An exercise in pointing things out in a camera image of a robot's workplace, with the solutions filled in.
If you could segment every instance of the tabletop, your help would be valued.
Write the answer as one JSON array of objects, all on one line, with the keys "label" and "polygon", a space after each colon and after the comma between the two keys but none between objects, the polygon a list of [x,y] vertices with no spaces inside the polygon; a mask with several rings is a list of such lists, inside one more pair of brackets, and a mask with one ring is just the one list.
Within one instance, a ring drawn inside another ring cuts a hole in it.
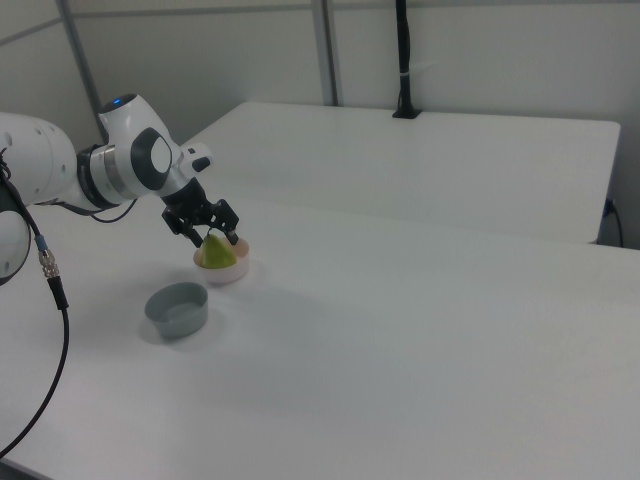
[{"label": "tabletop", "polygon": [[613,122],[245,103],[196,135],[219,191],[314,208],[589,243]]},{"label": "tabletop", "polygon": [[[159,199],[115,225],[33,208],[71,348],[10,460],[59,480],[638,477],[638,252],[227,198],[250,271],[173,342],[144,304],[202,280]],[[5,444],[61,347],[33,253],[0,305]]]}]

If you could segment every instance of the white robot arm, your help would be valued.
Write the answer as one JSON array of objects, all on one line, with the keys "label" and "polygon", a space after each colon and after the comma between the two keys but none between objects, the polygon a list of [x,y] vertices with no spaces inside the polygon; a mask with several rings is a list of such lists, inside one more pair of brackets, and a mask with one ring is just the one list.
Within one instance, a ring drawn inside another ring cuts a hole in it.
[{"label": "white robot arm", "polygon": [[[193,227],[208,225],[237,242],[238,217],[224,200],[210,203],[194,178],[212,163],[205,145],[177,145],[156,112],[135,94],[107,103],[99,117],[109,133],[107,145],[95,145],[76,157],[57,126],[0,113],[4,168],[25,205],[59,205],[91,215],[153,193],[164,201],[162,217],[174,234],[200,246],[202,239]],[[19,208],[0,184],[0,285],[22,267],[29,239]]]}]

